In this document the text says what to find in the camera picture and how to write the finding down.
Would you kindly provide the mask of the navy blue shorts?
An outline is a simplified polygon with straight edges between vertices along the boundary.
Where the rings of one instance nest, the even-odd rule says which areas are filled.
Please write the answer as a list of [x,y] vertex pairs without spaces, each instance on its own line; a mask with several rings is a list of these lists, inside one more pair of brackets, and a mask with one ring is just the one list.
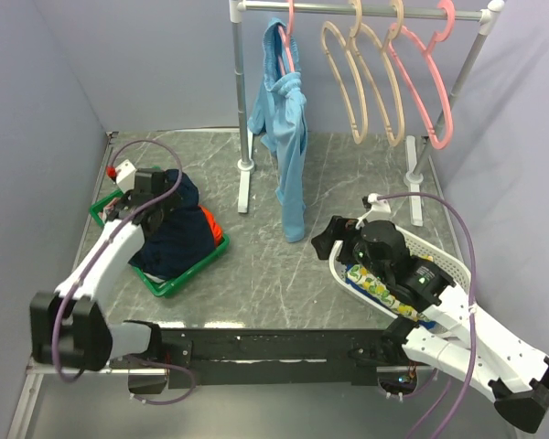
[[161,281],[178,278],[217,247],[204,213],[199,208],[199,190],[184,175],[177,188],[182,204],[166,219],[129,264]]

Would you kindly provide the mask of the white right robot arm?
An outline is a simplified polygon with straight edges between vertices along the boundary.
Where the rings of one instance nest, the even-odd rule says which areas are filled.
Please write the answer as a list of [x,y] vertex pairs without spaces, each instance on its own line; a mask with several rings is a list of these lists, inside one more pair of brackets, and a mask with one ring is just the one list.
[[392,318],[388,360],[438,369],[516,429],[538,431],[549,410],[549,354],[470,301],[463,263],[387,219],[334,216],[311,244],[342,287]]

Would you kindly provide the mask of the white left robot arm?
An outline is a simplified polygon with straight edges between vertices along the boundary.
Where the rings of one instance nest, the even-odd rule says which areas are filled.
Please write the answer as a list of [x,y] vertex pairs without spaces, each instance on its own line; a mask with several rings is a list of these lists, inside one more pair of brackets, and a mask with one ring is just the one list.
[[39,292],[30,303],[32,358],[64,369],[99,371],[112,359],[163,354],[159,325],[124,321],[109,325],[103,299],[129,261],[178,206],[183,174],[138,169],[134,186],[108,209],[102,233],[83,261],[52,293]]

